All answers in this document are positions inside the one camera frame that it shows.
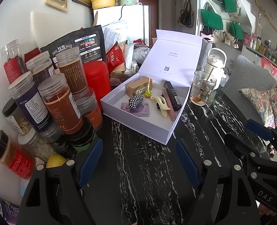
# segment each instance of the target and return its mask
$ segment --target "white refrigerator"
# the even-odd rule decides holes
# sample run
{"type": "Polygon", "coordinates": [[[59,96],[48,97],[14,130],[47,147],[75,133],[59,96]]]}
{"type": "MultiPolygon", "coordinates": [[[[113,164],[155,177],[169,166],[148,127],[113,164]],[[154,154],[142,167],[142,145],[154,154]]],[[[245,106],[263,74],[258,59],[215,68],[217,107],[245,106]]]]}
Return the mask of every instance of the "white refrigerator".
{"type": "Polygon", "coordinates": [[[125,20],[130,43],[143,39],[146,45],[149,44],[149,6],[139,4],[100,8],[94,10],[94,16],[97,11],[97,25],[104,27],[112,22],[125,20]]]}

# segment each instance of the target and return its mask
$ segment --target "white cutting board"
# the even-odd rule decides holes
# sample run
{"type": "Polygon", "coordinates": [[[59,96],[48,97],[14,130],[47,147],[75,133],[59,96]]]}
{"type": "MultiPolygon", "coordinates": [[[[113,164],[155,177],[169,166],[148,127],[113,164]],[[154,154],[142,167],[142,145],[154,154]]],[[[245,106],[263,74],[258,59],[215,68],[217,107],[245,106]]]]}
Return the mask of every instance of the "white cutting board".
{"type": "Polygon", "coordinates": [[[75,30],[67,16],[31,12],[31,32],[39,49],[75,30]]]}

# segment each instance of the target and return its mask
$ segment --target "lemon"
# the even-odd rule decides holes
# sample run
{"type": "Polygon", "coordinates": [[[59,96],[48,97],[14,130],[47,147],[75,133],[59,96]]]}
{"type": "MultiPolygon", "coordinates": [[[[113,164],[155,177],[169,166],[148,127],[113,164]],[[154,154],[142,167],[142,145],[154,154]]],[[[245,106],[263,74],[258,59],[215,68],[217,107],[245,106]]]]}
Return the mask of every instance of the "lemon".
{"type": "Polygon", "coordinates": [[[62,157],[60,154],[52,155],[48,159],[47,168],[59,167],[59,166],[63,165],[64,163],[66,163],[66,161],[67,161],[67,159],[62,157]]]}

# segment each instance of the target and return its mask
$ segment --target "paper document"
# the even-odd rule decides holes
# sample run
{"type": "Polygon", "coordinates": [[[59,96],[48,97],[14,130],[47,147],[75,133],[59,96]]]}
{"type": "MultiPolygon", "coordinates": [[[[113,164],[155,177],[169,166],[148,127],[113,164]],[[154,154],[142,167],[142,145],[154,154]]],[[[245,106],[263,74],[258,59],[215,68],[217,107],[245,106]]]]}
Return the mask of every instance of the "paper document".
{"type": "Polygon", "coordinates": [[[127,22],[125,19],[122,19],[122,20],[114,21],[109,25],[103,26],[102,27],[103,33],[105,32],[106,28],[108,28],[108,29],[127,29],[127,22]]]}
{"type": "Polygon", "coordinates": [[[106,53],[113,47],[113,45],[118,42],[121,43],[128,38],[127,29],[105,29],[104,41],[105,41],[105,51],[106,53]]]}

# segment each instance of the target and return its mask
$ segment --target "gingham scrunchie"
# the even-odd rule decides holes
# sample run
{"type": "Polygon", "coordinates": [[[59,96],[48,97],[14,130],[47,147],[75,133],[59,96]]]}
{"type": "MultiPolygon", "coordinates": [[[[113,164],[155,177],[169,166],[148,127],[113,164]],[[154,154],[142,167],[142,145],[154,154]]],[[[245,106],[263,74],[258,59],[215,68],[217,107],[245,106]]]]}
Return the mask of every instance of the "gingham scrunchie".
{"type": "Polygon", "coordinates": [[[129,99],[129,108],[135,109],[141,102],[143,102],[143,95],[133,96],[129,99]]]}

